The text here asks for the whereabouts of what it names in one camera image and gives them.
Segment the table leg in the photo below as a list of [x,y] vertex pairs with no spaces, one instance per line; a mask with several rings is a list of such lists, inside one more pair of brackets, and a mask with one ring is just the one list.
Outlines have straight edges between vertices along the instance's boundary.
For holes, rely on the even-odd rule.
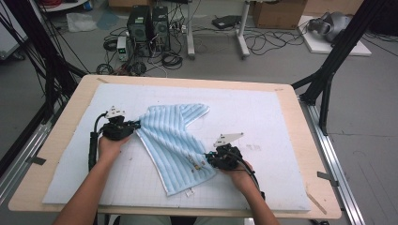
[[188,22],[187,22],[187,49],[188,57],[195,59],[195,46],[193,45],[193,33],[192,33],[192,0],[188,0]]
[[242,21],[240,23],[240,28],[237,30],[237,41],[239,42],[240,49],[242,50],[242,59],[245,59],[250,55],[248,46],[246,45],[245,38],[243,37],[246,19],[248,18],[249,7],[250,7],[250,1],[245,1],[243,5]]

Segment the blue striped cloth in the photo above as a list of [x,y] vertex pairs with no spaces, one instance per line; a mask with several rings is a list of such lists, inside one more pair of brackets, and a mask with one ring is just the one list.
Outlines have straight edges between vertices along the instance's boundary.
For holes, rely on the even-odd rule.
[[167,196],[216,174],[207,163],[203,144],[187,131],[191,122],[208,111],[203,104],[151,106],[139,118],[137,134],[155,162]]

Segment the gray floor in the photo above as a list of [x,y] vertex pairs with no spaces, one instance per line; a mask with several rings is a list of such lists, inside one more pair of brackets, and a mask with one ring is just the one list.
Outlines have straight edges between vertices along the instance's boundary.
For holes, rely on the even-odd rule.
[[[88,14],[98,21],[102,11],[94,10]],[[193,23],[210,26],[211,19],[194,19]],[[66,33],[64,37],[88,69],[94,71],[104,61],[103,38],[125,24],[126,20],[120,19],[109,30]],[[373,41],[398,54],[398,43]],[[398,224],[398,176],[395,174],[398,168],[398,58],[367,41],[362,42],[372,56],[349,56],[333,80],[329,136],[365,222]],[[197,34],[195,43],[196,59],[191,61],[186,58],[184,49],[183,67],[167,70],[167,77],[294,83],[317,71],[327,57],[309,53],[303,44],[286,46],[261,56],[252,54],[241,60],[232,34]],[[64,50],[68,60],[79,67],[71,51]],[[160,69],[153,69],[146,76],[165,77],[166,74]],[[304,90],[300,88],[297,93],[301,94]],[[38,79],[27,60],[0,64],[0,96],[1,157],[43,102]],[[0,206],[2,224],[50,224],[55,217],[55,214],[10,212],[7,207],[10,196]],[[281,223],[311,224],[304,219],[281,219]],[[345,216],[329,223],[349,224]]]

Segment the wooden board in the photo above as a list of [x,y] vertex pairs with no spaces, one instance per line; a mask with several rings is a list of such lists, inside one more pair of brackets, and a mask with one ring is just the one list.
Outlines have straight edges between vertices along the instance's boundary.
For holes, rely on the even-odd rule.
[[[48,140],[38,156],[46,158],[44,165],[31,165],[25,178],[12,197],[8,207],[17,211],[60,211],[61,204],[44,204],[43,197],[53,179],[55,168],[68,146],[73,132],[101,83],[127,83],[140,85],[219,88],[230,90],[257,90],[274,92],[281,103],[283,118],[309,200],[311,211],[307,213],[276,213],[279,218],[339,218],[341,210],[329,181],[320,179],[316,172],[325,172],[302,110],[293,88],[287,84],[254,82],[220,82],[162,78],[132,78],[115,76],[85,76],[76,89],[68,106],[61,114]],[[249,210],[168,209],[160,207],[101,206],[101,213],[181,215],[210,217],[249,217]]]

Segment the metal frame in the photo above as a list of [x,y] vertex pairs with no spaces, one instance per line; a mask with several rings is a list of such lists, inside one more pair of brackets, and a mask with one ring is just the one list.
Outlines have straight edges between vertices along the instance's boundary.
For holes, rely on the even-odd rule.
[[0,179],[0,205],[4,202],[12,188],[20,181],[20,177],[24,175],[27,168],[31,165],[31,158],[34,158],[41,146],[46,141],[52,127],[56,121],[57,115],[48,120],[45,124],[39,124],[32,136],[25,143],[24,148],[20,154],[15,157],[12,164],[9,165],[8,170]]
[[337,69],[342,65],[346,57],[362,38],[366,29],[371,24],[376,15],[381,11],[389,0],[364,0],[352,21],[341,33],[328,58],[321,68],[314,74],[292,84],[294,89],[310,84],[304,94],[300,95],[302,101],[309,105],[314,105],[316,99],[322,93],[321,112],[319,116],[319,126],[324,135],[327,133],[327,119],[329,110],[329,97],[331,82]]
[[321,145],[325,161],[328,163],[330,175],[332,179],[339,182],[336,187],[339,190],[341,200],[344,204],[344,209],[353,225],[364,225],[362,214],[355,201],[354,195],[348,185],[344,176],[344,171],[340,165],[339,159],[336,156],[333,145],[331,144],[329,136],[323,134],[322,128],[319,123],[319,112],[315,106],[307,105],[308,113],[311,117],[311,122],[314,125],[315,134]]
[[[188,0],[188,22],[187,22],[187,49],[188,49],[188,57],[193,60],[195,59],[195,46],[193,43],[193,33],[192,33],[192,1]],[[239,43],[240,49],[242,50],[242,59],[249,57],[249,49],[246,44],[246,40],[243,36],[243,32],[245,31],[246,19],[248,18],[250,8],[250,0],[245,0],[243,3],[242,10],[242,19],[240,23],[239,29],[237,29],[237,42]]]

